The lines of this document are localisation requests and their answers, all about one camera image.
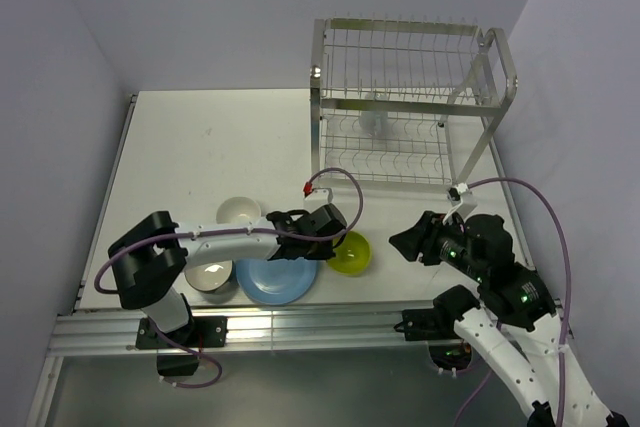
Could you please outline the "lime green bowl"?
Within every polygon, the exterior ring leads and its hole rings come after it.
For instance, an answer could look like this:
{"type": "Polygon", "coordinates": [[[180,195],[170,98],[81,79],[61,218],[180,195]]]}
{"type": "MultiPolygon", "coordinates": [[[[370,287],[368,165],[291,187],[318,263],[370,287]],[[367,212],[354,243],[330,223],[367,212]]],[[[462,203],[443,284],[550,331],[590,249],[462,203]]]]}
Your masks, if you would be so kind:
{"type": "Polygon", "coordinates": [[[372,252],[368,240],[360,233],[351,231],[333,243],[334,256],[327,265],[346,276],[358,276],[369,266],[372,252]]]}

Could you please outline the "white ceramic bowl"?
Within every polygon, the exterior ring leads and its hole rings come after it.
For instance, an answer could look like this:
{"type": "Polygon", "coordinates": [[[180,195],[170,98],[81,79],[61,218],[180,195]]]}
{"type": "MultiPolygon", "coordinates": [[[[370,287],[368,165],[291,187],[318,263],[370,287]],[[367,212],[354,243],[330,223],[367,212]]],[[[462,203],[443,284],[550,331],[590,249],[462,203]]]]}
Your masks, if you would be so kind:
{"type": "Polygon", "coordinates": [[[248,197],[231,197],[223,201],[216,212],[218,224],[237,224],[255,221],[262,216],[257,201],[248,197]]]}

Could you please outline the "pale blue mug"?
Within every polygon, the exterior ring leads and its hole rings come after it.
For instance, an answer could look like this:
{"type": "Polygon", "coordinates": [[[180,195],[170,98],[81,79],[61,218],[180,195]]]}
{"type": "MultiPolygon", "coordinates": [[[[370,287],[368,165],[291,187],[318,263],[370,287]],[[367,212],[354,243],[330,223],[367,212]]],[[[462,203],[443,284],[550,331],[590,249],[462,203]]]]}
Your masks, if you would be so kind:
{"type": "Polygon", "coordinates": [[[389,132],[388,113],[375,105],[370,110],[362,110],[359,114],[359,125],[370,137],[386,139],[389,132]]]}

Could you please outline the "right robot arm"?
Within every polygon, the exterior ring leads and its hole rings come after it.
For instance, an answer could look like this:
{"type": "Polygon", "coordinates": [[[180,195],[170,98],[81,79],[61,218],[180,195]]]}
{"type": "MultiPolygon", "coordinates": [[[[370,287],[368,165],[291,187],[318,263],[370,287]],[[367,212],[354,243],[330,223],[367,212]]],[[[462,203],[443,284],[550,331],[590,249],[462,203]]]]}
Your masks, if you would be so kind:
{"type": "Polygon", "coordinates": [[[592,389],[561,342],[562,321],[541,277],[516,261],[498,215],[447,221],[426,211],[390,244],[409,262],[446,263],[476,281],[433,301],[433,325],[475,349],[516,399],[530,426],[625,426],[592,389]]]}

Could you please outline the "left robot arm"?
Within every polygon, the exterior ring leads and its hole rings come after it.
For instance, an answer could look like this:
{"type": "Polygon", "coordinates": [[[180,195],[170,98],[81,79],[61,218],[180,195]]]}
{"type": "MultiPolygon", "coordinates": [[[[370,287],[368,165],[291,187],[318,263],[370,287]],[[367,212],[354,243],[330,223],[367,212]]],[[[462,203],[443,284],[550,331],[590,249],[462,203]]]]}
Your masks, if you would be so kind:
{"type": "Polygon", "coordinates": [[[195,333],[185,296],[174,283],[179,275],[207,264],[257,259],[327,260],[334,243],[352,225],[328,203],[314,211],[273,211],[256,220],[190,225],[157,211],[114,242],[94,287],[119,297],[125,310],[140,310],[150,328],[172,346],[183,346],[195,333]]]}

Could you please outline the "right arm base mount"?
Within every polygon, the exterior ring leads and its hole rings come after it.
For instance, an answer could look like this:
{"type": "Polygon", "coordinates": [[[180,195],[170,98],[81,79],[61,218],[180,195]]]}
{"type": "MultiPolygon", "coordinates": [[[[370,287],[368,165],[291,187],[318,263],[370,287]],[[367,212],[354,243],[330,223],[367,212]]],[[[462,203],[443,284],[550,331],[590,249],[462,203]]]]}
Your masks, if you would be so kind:
{"type": "Polygon", "coordinates": [[[403,310],[393,330],[406,342],[426,343],[430,360],[438,369],[462,371],[472,364],[471,346],[447,326],[436,308],[403,310]]]}

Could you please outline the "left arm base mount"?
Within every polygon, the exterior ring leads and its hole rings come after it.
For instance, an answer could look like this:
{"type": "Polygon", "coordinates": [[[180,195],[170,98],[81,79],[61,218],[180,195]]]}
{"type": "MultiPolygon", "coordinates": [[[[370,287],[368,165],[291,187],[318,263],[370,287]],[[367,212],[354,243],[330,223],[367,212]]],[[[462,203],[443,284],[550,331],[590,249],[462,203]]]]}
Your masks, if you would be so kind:
{"type": "Polygon", "coordinates": [[[217,382],[222,375],[220,363],[205,352],[209,348],[222,348],[226,344],[228,318],[225,316],[196,316],[190,323],[172,333],[161,333],[148,318],[138,326],[135,349],[157,351],[156,370],[167,382],[183,388],[196,388],[189,384],[199,367],[210,365],[215,376],[204,386],[217,382]]]}

